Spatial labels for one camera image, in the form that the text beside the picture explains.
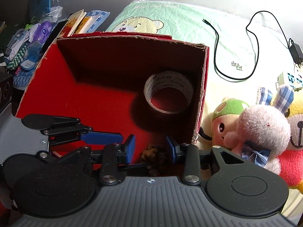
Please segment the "brown wooden gourd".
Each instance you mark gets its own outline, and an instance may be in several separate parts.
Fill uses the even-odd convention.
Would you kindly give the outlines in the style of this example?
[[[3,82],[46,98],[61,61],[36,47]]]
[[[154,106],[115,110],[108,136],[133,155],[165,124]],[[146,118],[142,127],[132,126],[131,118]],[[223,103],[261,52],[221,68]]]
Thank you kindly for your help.
[[[143,150],[141,160],[152,169],[165,168],[173,164],[172,151],[168,145],[149,144]]]

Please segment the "red cardboard box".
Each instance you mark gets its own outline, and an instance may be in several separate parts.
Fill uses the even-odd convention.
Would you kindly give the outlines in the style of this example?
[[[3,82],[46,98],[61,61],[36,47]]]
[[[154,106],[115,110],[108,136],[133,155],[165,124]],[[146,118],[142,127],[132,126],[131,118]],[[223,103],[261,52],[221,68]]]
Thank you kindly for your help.
[[[202,118],[209,48],[143,33],[96,33],[57,39],[27,86],[17,117],[28,114],[76,117],[96,131],[134,134],[133,161],[149,144],[166,137],[196,142]],[[193,86],[188,107],[178,114],[153,110],[144,97],[147,79],[174,71]]]

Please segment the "green cap plush doll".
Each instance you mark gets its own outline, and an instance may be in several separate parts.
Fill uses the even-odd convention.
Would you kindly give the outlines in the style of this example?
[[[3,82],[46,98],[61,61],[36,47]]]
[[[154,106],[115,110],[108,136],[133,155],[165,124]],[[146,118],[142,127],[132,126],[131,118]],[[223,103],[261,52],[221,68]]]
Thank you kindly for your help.
[[[232,150],[234,144],[224,144],[227,133],[235,132],[240,114],[249,105],[243,100],[225,98],[210,113],[202,116],[200,134],[197,146],[202,150],[209,150],[212,145],[220,145]]]

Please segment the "black speaker box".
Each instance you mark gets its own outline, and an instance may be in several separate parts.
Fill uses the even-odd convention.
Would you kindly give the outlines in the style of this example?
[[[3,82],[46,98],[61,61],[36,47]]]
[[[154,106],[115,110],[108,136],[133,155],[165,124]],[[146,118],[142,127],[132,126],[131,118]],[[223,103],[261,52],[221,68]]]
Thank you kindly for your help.
[[[13,88],[13,76],[11,74],[0,74],[0,110],[1,112],[11,101],[12,88]]]

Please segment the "blue checkered towel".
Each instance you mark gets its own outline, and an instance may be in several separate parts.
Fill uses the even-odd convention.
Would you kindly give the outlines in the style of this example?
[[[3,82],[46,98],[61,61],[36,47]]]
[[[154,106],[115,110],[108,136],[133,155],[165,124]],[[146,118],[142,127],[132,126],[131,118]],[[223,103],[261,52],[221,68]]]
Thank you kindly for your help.
[[[101,11],[101,10],[92,10],[88,13],[86,13],[85,16],[89,15],[99,15],[100,17],[97,19],[97,21],[90,27],[90,29],[86,33],[92,33],[97,30],[97,28],[108,18],[109,12]],[[21,63],[18,65],[17,70],[15,71],[15,75],[13,77],[13,86],[16,89],[24,90],[26,89],[27,85],[29,84],[31,77],[33,76],[33,73],[35,72],[35,68],[37,67],[39,61],[41,60],[43,55],[40,56],[40,59],[36,63],[35,67],[30,71],[24,71],[20,64],[27,58],[26,57],[21,61]]]

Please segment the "green white striped cloth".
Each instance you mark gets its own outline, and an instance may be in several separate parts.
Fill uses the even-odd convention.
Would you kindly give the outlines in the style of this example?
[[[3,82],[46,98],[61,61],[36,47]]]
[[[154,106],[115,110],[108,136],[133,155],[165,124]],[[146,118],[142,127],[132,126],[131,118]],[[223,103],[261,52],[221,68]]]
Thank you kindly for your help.
[[[21,63],[27,54],[27,47],[29,45],[30,29],[18,30],[8,46],[5,49],[4,56],[7,64],[7,70],[13,71]]]

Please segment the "pink plush bunny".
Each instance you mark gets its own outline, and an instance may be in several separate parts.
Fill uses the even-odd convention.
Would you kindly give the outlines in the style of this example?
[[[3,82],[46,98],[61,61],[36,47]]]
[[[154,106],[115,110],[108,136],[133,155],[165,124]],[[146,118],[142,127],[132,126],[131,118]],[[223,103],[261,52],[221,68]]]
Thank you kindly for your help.
[[[260,87],[256,104],[240,114],[236,130],[225,135],[223,146],[243,159],[280,174],[278,156],[286,150],[291,137],[291,126],[284,113],[293,100],[294,91],[289,85],[279,86],[276,95]]]

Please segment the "packing tape roll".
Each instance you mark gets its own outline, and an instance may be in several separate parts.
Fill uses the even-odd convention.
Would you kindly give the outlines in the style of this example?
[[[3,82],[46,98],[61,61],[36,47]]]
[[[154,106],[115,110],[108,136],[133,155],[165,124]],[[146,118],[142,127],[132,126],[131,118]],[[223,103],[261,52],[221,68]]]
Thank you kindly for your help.
[[[165,71],[151,75],[145,82],[143,93],[153,110],[172,115],[184,111],[191,103],[193,86],[184,75]]]

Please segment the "blue slipper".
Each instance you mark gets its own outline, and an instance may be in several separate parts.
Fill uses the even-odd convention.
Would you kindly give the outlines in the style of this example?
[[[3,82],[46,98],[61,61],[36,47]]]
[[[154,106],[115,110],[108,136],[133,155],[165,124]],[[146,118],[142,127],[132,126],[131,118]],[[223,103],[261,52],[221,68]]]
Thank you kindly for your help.
[[[28,72],[35,67],[36,63],[38,62],[41,56],[40,54],[41,48],[42,48],[42,44],[38,40],[33,41],[28,46],[27,58],[20,64],[20,67],[24,71]]]

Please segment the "yellow bear plush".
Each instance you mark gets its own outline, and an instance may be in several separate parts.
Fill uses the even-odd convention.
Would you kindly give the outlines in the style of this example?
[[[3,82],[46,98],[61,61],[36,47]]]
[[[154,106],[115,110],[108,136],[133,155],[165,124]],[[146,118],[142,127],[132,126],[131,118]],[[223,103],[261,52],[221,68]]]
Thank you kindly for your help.
[[[287,149],[278,157],[280,176],[289,188],[302,192],[302,93],[295,93],[285,115],[291,127],[291,137]]]

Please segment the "blue plastic bag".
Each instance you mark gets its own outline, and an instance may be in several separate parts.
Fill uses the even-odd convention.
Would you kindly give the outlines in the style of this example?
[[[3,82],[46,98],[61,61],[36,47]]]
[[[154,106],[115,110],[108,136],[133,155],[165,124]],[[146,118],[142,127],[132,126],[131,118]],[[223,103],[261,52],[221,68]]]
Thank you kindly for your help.
[[[57,23],[62,17],[63,6],[60,0],[29,0],[29,18],[31,22]]]

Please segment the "green bear pillow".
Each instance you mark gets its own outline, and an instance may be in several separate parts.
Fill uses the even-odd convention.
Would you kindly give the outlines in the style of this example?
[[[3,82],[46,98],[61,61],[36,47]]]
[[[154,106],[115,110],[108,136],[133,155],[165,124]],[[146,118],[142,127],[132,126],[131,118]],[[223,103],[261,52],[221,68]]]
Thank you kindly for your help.
[[[256,52],[245,19],[202,6],[139,0],[113,20],[108,32],[170,35],[174,40],[209,47],[210,62],[227,76],[243,79],[254,69]]]

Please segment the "black power adapter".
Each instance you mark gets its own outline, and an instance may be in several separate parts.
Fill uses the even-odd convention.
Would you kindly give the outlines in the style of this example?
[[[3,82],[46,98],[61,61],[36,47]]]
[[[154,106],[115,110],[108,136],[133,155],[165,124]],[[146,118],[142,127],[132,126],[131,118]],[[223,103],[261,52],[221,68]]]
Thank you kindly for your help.
[[[302,67],[303,54],[299,44],[295,43],[291,38],[289,39],[289,51],[295,64]]]

